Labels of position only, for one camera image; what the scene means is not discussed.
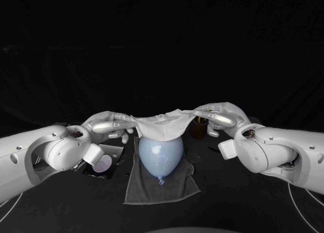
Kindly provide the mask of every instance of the brown cup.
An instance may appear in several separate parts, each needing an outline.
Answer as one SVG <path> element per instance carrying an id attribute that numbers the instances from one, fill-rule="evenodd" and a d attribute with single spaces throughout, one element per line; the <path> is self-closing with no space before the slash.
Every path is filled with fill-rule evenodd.
<path id="1" fill-rule="evenodd" d="M 207 132 L 207 124 L 208 124 L 207 120 L 204 123 L 198 123 L 194 119 L 191 120 L 188 133 L 192 138 L 201 139 L 204 137 Z"/>

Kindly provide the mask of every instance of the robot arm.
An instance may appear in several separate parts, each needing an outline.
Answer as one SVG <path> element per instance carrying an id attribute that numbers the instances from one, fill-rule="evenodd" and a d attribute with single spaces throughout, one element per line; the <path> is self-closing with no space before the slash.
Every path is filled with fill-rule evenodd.
<path id="1" fill-rule="evenodd" d="M 224 160 L 237 157 L 250 172 L 277 177 L 324 195 L 324 133 L 251 124 L 230 103 L 200 108 L 211 111 L 194 111 L 194 115 L 210 120 L 213 129 L 218 129 L 223 121 L 221 129 L 233 137 L 217 145 Z"/>
<path id="2" fill-rule="evenodd" d="M 132 133 L 136 126 L 125 122 L 129 119 L 125 114 L 102 112 L 80 126 L 52 125 L 0 138 L 0 203 L 68 170 L 81 159 L 93 166 L 103 155 L 97 144 L 120 136 L 126 143 L 123 129 Z M 35 166 L 31 153 L 42 160 Z"/>

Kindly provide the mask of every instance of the white circular object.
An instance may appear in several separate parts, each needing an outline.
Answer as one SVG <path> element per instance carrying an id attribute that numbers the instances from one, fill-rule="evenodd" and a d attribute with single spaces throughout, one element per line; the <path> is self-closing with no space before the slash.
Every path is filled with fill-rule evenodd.
<path id="1" fill-rule="evenodd" d="M 96 163 L 94 166 L 91 166 L 91 169 L 94 172 L 103 172 L 107 170 L 107 168 L 110 167 L 110 164 L 112 164 L 112 158 L 104 154 L 102 157 L 100 157 L 100 160 L 99 162 Z"/>

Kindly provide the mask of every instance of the dark towel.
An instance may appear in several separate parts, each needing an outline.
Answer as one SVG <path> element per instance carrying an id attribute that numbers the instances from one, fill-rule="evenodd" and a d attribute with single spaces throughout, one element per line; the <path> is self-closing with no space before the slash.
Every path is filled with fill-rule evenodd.
<path id="1" fill-rule="evenodd" d="M 162 178 L 159 185 L 158 178 L 145 169 L 138 155 L 138 137 L 133 138 L 133 165 L 126 186 L 125 202 L 129 205 L 158 204 L 177 202 L 200 192 L 191 178 L 192 165 L 182 154 L 178 165 L 168 176 Z"/>

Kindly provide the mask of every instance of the white cable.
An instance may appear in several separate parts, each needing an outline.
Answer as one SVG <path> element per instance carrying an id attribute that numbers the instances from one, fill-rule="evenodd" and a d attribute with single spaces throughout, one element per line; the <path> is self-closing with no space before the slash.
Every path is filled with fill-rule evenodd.
<path id="1" fill-rule="evenodd" d="M 313 198 L 313 200 L 321 204 L 321 206 L 324 207 L 324 203 L 321 203 L 321 201 L 313 197 L 313 195 L 309 193 L 309 191 L 305 189 L 306 193 L 311 195 L 311 197 Z"/>
<path id="2" fill-rule="evenodd" d="M 0 208 L 3 206 L 3 204 L 8 202 L 9 200 L 6 200 L 1 205 L 0 205 Z"/>
<path id="3" fill-rule="evenodd" d="M 293 206 L 295 206 L 295 208 L 296 208 L 296 211 L 298 211 L 298 213 L 299 213 L 299 216 L 302 217 L 301 212 L 299 212 L 299 209 L 298 209 L 296 204 L 295 204 L 295 201 L 293 201 L 293 198 L 292 198 L 290 190 L 289 190 L 289 197 L 290 197 Z M 303 217 L 302 217 L 302 219 L 303 219 L 306 225 L 312 228 L 311 224 L 306 222 L 306 219 L 305 219 Z"/>
<path id="4" fill-rule="evenodd" d="M 21 198 L 21 195 L 22 195 L 22 193 L 19 194 L 19 196 L 18 196 L 18 198 L 16 198 L 15 204 L 16 204 L 19 198 Z"/>

